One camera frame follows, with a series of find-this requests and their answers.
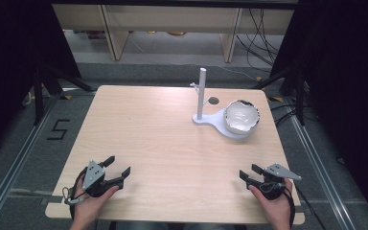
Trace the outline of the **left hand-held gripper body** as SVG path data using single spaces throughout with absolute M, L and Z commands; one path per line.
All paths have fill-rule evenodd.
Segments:
M 91 160 L 86 167 L 82 189 L 93 197 L 102 196 L 111 187 L 107 186 L 109 180 L 105 180 L 105 167 L 101 168 L 100 163 Z

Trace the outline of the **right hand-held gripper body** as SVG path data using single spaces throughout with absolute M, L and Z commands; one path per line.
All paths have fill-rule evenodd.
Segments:
M 252 179 L 254 187 L 258 188 L 268 200 L 278 198 L 286 188 L 285 179 L 301 180 L 302 177 L 282 165 L 275 163 L 264 168 L 264 181 Z

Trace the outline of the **person's right hand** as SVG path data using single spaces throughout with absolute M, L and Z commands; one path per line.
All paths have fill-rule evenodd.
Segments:
M 271 223 L 287 223 L 289 224 L 291 216 L 291 207 L 288 198 L 285 195 L 280 195 L 277 199 L 268 200 L 264 197 L 261 191 L 250 185 L 248 189 L 254 197 L 260 202 L 264 210 L 264 215 L 267 221 Z

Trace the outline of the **person's left hand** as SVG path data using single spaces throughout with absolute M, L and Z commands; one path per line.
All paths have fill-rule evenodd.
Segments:
M 84 194 L 84 201 L 75 206 L 74 220 L 94 221 L 100 214 L 106 202 L 119 190 L 118 186 L 111 187 L 100 197 Z

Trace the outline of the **white bowl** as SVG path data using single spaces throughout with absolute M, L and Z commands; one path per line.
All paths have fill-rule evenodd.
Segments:
M 260 111 L 249 101 L 236 100 L 224 109 L 223 119 L 230 132 L 246 135 L 250 134 L 260 122 Z

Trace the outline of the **black metal stand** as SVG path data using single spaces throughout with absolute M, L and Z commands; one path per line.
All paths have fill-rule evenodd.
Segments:
M 68 75 L 64 71 L 59 70 L 56 67 L 50 65 L 38 64 L 34 70 L 34 105 L 35 105 L 35 118 L 34 125 L 37 125 L 43 118 L 44 115 L 44 104 L 43 104 L 43 88 L 46 88 L 49 95 L 59 96 L 63 90 L 60 86 L 58 79 L 64 79 L 76 87 L 87 91 L 94 92 L 95 88 L 88 84 L 78 80 L 77 78 Z
M 263 89 L 279 79 L 284 79 L 284 82 L 279 90 L 283 96 L 290 96 L 293 91 L 296 92 L 296 117 L 300 125 L 303 126 L 303 101 L 304 101 L 304 83 L 305 79 L 303 72 L 294 67 L 287 67 L 284 70 L 272 75 L 267 80 L 260 81 L 253 89 Z

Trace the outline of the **white pole stand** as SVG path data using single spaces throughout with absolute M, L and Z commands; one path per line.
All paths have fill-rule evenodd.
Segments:
M 224 111 L 222 108 L 214 114 L 203 114 L 203 107 L 206 104 L 204 101 L 205 95 L 205 83 L 206 83 L 207 70 L 203 67 L 199 68 L 198 83 L 191 83 L 191 87 L 195 89 L 197 93 L 197 107 L 196 112 L 192 117 L 193 123 L 198 126 L 210 126 L 213 127 L 222 136 L 233 140 L 241 140 L 248 137 L 248 134 L 237 134 L 232 132 L 224 123 Z

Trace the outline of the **black curtain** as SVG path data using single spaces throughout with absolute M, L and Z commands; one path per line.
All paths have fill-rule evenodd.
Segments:
M 368 202 L 368 0 L 297 3 L 273 69 L 293 62 Z
M 43 66 L 81 75 L 51 0 L 0 0 L 0 137 Z

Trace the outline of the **beige wooden furniture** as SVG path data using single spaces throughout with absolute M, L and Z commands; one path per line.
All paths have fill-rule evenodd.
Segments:
M 121 58 L 130 31 L 218 34 L 232 61 L 237 34 L 284 35 L 292 10 L 54 4 L 65 30 L 103 31 L 111 58 Z

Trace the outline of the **aluminium floor rail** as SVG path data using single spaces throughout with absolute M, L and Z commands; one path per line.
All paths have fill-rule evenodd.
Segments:
M 330 203 L 333 213 L 337 222 L 342 230 L 357 230 L 353 219 L 344 204 L 339 192 L 336 190 L 334 183 L 332 182 L 330 175 L 328 174 L 324 163 L 320 159 L 317 149 L 315 148 L 306 128 L 302 126 L 296 117 L 295 112 L 289 108 L 290 119 L 293 126 L 299 136 L 300 141 L 305 149 L 305 152 L 310 160 L 313 170 L 321 184 L 321 187 L 325 193 L 327 200 Z
M 14 161 L 11 164 L 11 167 L 7 171 L 3 181 L 0 183 L 0 210 L 2 209 L 14 182 L 17 180 L 22 169 L 24 168 L 24 165 L 29 159 L 32 149 L 34 148 L 35 143 L 37 142 L 37 139 L 40 136 L 41 131 L 47 123 L 50 113 L 58 100 L 59 96 L 51 96 L 47 101 L 43 109 L 43 115 L 41 119 L 36 125 L 33 126 L 21 150 L 19 153 L 17 153 Z

